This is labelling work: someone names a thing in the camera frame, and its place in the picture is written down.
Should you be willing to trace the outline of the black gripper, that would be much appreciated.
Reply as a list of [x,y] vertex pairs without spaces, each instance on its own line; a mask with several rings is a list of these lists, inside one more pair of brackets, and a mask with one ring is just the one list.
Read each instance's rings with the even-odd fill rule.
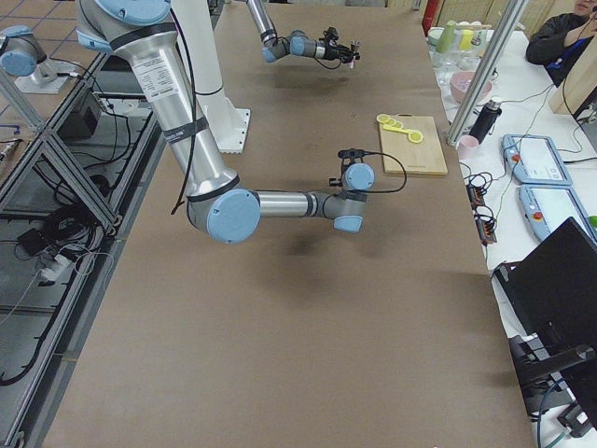
[[[324,44],[324,59],[344,59],[346,63],[354,63],[360,59],[360,54],[358,52],[348,55],[348,48],[335,40],[325,41]],[[359,49],[359,47],[360,42],[358,40],[353,40],[349,46],[350,49]]]

